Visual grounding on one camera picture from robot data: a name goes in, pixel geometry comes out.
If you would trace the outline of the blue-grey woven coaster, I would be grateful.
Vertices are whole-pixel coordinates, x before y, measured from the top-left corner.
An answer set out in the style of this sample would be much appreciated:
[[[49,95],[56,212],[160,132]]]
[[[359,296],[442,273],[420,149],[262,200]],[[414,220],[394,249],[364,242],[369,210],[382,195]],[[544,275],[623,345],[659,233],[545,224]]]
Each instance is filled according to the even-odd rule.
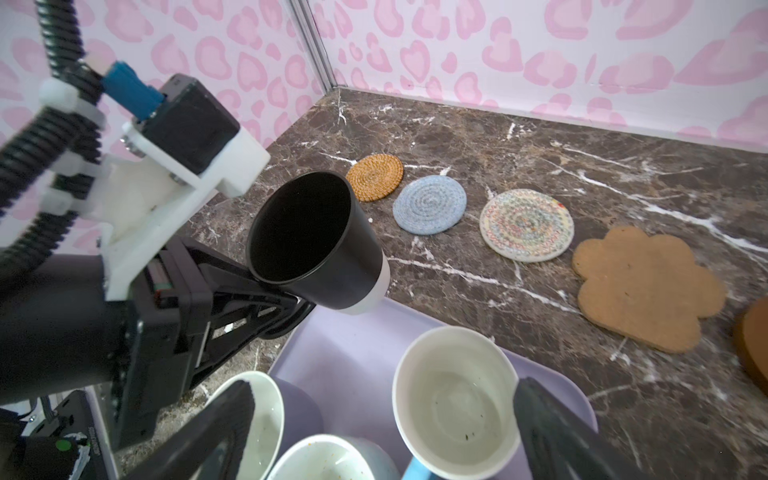
[[[459,182],[448,176],[430,175],[409,183],[393,204],[397,225],[417,236],[435,235],[456,225],[467,206]]]

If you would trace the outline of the black mug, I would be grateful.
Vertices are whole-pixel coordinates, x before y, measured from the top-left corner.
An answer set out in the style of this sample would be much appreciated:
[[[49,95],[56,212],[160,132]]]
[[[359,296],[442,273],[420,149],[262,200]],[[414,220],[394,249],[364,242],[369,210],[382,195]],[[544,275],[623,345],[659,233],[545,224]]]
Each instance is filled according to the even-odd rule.
[[[246,259],[263,284],[348,315],[373,309],[391,279],[351,185],[331,171],[298,176],[266,200],[250,228]]]

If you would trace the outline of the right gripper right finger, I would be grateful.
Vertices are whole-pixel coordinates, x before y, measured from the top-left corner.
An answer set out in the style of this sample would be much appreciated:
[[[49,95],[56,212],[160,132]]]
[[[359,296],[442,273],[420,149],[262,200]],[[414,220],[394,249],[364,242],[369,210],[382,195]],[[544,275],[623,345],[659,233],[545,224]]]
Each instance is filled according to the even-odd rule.
[[[649,476],[533,378],[519,381],[514,413],[535,479],[647,479]]]

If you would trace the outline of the round brown wooden coaster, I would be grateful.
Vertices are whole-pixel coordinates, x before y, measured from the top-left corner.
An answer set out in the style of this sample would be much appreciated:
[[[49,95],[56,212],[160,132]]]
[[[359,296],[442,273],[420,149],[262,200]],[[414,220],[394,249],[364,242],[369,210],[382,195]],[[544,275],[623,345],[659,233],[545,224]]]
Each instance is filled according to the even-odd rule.
[[[767,302],[766,296],[754,302],[736,320],[733,340],[746,374],[767,394]]]

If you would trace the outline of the light blue mug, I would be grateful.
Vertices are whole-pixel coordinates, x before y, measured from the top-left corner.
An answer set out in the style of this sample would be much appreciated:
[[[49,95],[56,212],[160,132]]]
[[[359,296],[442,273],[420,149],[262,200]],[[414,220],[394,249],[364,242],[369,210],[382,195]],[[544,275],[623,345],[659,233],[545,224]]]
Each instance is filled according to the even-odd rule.
[[[406,479],[490,479],[521,444],[519,377],[491,340],[445,326],[420,335],[397,366],[392,408],[412,458]]]

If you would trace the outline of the woven rattan coaster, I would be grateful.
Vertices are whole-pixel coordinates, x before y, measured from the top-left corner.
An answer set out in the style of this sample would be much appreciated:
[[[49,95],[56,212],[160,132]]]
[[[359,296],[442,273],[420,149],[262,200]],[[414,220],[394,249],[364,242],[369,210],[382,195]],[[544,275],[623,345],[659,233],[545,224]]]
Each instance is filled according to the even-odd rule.
[[[346,174],[346,180],[359,201],[373,202],[394,192],[403,176],[404,165],[398,157],[372,154],[353,165]]]

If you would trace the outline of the lavender mug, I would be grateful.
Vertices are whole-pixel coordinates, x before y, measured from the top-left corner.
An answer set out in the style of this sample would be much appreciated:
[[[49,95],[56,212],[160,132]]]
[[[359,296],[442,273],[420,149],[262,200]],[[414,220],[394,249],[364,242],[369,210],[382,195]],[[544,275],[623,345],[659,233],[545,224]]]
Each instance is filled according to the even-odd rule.
[[[302,389],[258,371],[246,371],[229,378],[211,398],[216,399],[237,381],[250,386],[255,401],[237,477],[265,479],[291,446],[323,432],[322,415],[315,401]]]

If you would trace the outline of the cork paw-shaped coaster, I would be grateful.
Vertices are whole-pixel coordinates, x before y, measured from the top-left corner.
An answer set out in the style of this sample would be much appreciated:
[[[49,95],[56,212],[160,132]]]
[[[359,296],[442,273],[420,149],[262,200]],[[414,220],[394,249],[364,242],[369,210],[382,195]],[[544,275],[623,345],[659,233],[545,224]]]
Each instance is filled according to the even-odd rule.
[[[666,353],[692,350],[700,321],[726,303],[723,283],[671,235],[615,227],[581,242],[572,265],[583,279],[577,300],[589,321]]]

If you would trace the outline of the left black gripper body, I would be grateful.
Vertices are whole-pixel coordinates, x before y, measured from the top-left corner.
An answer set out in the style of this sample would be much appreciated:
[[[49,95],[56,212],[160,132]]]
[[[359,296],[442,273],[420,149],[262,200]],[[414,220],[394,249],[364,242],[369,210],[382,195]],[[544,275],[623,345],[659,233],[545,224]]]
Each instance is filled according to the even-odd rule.
[[[152,438],[162,409],[179,402],[208,374],[205,336],[214,298],[226,280],[252,279],[244,265],[187,237],[174,236],[131,284],[124,345],[128,363],[116,372],[110,441],[122,450]]]

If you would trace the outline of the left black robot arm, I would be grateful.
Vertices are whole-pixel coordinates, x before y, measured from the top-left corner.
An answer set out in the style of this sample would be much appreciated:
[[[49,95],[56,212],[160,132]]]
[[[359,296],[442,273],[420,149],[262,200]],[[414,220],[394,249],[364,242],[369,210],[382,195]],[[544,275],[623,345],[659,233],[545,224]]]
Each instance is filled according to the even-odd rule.
[[[313,304],[172,238],[124,300],[98,256],[56,255],[1,294],[1,475],[105,477],[105,451],[150,439],[177,403],[255,339]]]

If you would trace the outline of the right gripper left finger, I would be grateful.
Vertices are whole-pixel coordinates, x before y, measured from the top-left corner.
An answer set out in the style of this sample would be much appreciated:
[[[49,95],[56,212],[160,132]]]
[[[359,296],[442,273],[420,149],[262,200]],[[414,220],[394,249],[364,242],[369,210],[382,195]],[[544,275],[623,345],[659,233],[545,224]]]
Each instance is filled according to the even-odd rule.
[[[234,479],[242,462],[255,400],[248,383],[236,381],[213,398],[128,479]]]

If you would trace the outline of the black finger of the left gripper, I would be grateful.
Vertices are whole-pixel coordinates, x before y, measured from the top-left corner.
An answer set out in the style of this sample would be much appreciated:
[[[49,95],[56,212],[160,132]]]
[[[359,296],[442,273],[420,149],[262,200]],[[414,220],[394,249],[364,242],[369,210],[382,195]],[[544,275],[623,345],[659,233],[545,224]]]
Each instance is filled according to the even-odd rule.
[[[198,266],[189,284],[190,319],[185,333],[192,354],[190,384],[200,384],[256,339],[293,331],[315,304],[256,281],[242,266]]]

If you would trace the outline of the multicolour woven round coaster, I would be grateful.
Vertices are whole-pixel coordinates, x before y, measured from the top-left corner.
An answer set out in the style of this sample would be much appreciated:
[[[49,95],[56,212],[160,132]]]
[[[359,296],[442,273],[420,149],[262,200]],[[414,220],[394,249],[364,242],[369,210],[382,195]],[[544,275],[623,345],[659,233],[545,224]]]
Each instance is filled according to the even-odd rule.
[[[575,236],[575,224],[565,205],[530,189],[509,190],[489,200],[481,212],[479,229],[494,252],[524,263],[560,256]]]

